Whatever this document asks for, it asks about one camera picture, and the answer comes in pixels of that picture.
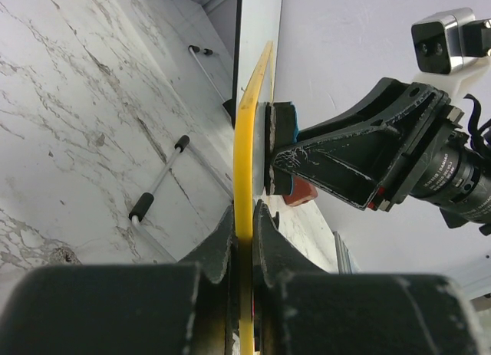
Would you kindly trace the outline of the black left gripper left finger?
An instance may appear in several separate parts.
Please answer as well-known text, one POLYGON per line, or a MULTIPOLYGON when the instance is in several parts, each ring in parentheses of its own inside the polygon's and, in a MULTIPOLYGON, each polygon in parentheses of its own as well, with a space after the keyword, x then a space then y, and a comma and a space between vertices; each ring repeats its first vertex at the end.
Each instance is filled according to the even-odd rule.
POLYGON ((171 264, 52 265, 1 316, 3 354, 230 354, 233 210, 171 264))

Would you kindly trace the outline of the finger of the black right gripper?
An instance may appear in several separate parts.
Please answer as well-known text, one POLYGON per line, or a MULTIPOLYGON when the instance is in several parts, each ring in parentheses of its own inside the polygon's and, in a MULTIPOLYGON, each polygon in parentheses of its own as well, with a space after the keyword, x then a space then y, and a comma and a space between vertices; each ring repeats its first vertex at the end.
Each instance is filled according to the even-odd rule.
POLYGON ((277 147, 270 165, 357 209, 400 204, 449 136, 450 111, 446 92, 384 77, 351 109, 277 147))

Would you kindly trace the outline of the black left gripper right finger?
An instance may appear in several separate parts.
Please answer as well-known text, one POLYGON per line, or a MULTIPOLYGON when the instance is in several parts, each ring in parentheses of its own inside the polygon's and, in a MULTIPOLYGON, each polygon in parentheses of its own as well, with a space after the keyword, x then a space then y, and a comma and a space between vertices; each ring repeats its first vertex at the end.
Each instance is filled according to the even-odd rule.
POLYGON ((450 278, 332 274, 253 214, 255 310, 263 354, 481 354, 476 312, 450 278))

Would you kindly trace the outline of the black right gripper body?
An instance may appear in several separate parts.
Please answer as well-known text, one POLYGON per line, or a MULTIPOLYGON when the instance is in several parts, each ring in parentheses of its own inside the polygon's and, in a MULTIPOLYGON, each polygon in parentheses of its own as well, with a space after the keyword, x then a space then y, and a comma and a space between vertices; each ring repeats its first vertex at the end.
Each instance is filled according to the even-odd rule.
POLYGON ((454 130, 410 191, 438 207, 448 228, 490 227, 490 122, 479 125, 482 106, 471 101, 468 133, 454 130))

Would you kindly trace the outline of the yellow framed whiteboard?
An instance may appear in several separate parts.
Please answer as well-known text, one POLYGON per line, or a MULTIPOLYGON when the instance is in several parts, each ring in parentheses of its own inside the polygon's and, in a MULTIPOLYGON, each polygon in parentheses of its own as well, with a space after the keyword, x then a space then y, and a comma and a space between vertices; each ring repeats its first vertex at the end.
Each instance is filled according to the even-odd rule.
POLYGON ((275 47, 268 41, 236 111, 233 147, 234 223, 238 239, 239 345, 254 354, 253 215, 261 198, 265 172, 265 109, 273 101, 275 47))

